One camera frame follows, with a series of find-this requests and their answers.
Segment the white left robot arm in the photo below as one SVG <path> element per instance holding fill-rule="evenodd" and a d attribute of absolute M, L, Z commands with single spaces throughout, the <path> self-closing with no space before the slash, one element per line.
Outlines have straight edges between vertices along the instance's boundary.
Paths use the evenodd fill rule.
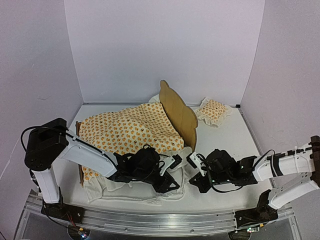
<path fill-rule="evenodd" d="M 180 188 L 167 171 L 182 161 L 178 154 L 160 154 L 148 144 L 136 153 L 107 152 L 80 139 L 67 128 L 63 118 L 28 127 L 21 135 L 25 133 L 29 135 L 27 143 L 21 144 L 25 151 L 24 163 L 34 174 L 48 211 L 57 219 L 67 214 L 52 168 L 58 159 L 88 167 L 113 182 L 147 183 L 160 194 Z"/>

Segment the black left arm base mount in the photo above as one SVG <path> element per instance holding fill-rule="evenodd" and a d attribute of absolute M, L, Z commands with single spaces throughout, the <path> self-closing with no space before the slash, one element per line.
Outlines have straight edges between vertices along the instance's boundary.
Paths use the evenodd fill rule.
<path fill-rule="evenodd" d="M 59 199 L 56 203 L 47 203 L 42 201 L 41 213 L 51 218 L 73 222 L 75 224 L 82 223 L 85 209 L 80 206 L 64 203 L 61 188 L 58 188 Z"/>

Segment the duck print mattress cushion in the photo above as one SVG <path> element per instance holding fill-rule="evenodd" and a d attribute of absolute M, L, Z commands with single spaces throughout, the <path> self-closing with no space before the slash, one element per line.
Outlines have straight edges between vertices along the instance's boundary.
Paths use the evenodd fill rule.
<path fill-rule="evenodd" d="M 182 158 L 182 162 L 173 169 L 167 169 L 179 184 L 178 189 L 167 193 L 157 193 L 150 184 L 144 182 L 114 182 L 82 166 L 82 185 L 89 203 L 120 200 L 160 206 L 163 200 L 179 201 L 184 197 L 186 157 L 192 149 L 185 145 L 183 137 L 175 130 L 159 101 L 90 116 L 82 120 L 78 136 L 97 148 L 120 155 L 135 154 L 143 147 L 151 146 L 161 159 L 176 154 Z"/>

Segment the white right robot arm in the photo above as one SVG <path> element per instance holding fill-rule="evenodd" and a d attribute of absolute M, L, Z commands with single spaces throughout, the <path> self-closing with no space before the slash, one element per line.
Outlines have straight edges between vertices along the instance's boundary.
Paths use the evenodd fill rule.
<path fill-rule="evenodd" d="M 252 209 L 252 218 L 262 222 L 272 209 L 278 210 L 285 204 L 320 188 L 320 137 L 312 136 L 310 142 L 286 152 L 276 153 L 270 149 L 260 156 L 249 156 L 236 161 L 227 151 L 215 149 L 208 156 L 193 152 L 187 162 L 198 170 L 189 183 L 200 193 L 210 189 L 217 193 L 219 185 L 232 184 L 237 190 L 269 179 L 286 175 L 296 178 L 282 186 L 261 194 L 266 202 Z"/>

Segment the wooden pet bed frame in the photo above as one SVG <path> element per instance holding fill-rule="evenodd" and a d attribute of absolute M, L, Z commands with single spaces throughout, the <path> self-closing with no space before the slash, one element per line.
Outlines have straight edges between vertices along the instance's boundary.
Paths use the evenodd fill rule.
<path fill-rule="evenodd" d="M 193 110 L 185 105 L 182 98 L 164 80 L 160 82 L 159 102 L 162 104 L 174 129 L 183 138 L 185 145 L 195 149 L 197 117 Z"/>

